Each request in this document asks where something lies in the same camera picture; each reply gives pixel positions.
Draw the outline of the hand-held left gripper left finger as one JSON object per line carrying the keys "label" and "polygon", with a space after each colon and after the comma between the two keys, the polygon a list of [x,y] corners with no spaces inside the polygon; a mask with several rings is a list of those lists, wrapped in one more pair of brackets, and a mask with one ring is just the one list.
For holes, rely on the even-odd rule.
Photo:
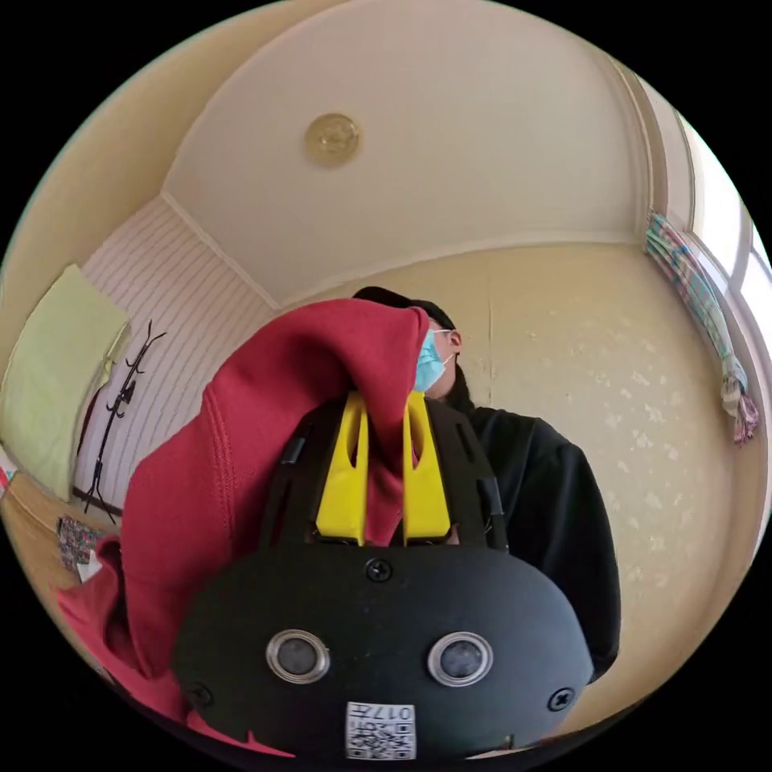
{"label": "hand-held left gripper left finger", "polygon": [[365,543],[369,422],[363,397],[347,396],[315,520],[320,537],[356,546]]}

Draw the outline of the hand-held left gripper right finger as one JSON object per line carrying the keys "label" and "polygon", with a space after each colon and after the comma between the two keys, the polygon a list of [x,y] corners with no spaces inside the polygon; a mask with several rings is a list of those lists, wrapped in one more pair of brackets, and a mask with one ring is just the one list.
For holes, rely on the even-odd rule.
{"label": "hand-held left gripper right finger", "polygon": [[404,544],[446,541],[450,533],[450,513],[432,424],[420,392],[410,393],[404,409],[402,480]]}

